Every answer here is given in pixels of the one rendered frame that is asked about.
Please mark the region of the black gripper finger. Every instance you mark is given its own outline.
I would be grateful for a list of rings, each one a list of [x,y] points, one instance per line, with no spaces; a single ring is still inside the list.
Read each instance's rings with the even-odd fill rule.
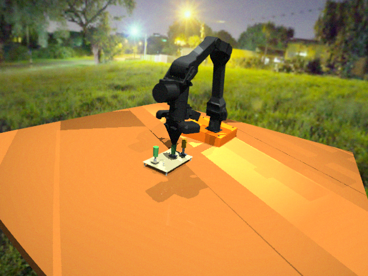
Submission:
[[[171,132],[171,139],[172,139],[172,144],[176,145],[180,135],[182,134],[182,132],[180,132],[176,127],[174,126],[170,126],[170,132]]]
[[[172,127],[174,127],[174,125],[175,125],[175,124],[173,124],[173,125],[168,125],[168,124],[166,124],[166,123],[164,122],[164,125],[165,125],[165,127],[166,127],[166,129],[167,129],[168,135],[169,135],[170,140],[171,140],[171,142],[172,142],[172,139],[171,139],[171,132],[170,132],[170,127],[171,127],[171,126],[172,126]]]

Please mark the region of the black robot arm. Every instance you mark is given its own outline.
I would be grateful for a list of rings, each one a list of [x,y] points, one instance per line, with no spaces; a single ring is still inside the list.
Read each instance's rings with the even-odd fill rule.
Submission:
[[[198,66],[209,55],[213,63],[212,98],[207,102],[206,115],[210,116],[205,128],[214,133],[221,132],[222,121],[227,120],[227,110],[223,99],[225,65],[231,58],[232,46],[218,37],[206,36],[204,41],[188,55],[181,56],[171,63],[170,68],[155,85],[153,99],[158,103],[188,101],[191,80],[198,73]]]

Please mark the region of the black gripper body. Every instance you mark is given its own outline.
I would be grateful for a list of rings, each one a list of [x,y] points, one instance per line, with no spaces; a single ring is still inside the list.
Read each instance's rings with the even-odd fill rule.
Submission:
[[[186,110],[190,107],[187,101],[171,101],[167,102],[168,110],[158,110],[156,118],[161,119],[165,117],[166,124],[174,125],[183,134],[199,133],[200,125],[194,121],[185,121]]]

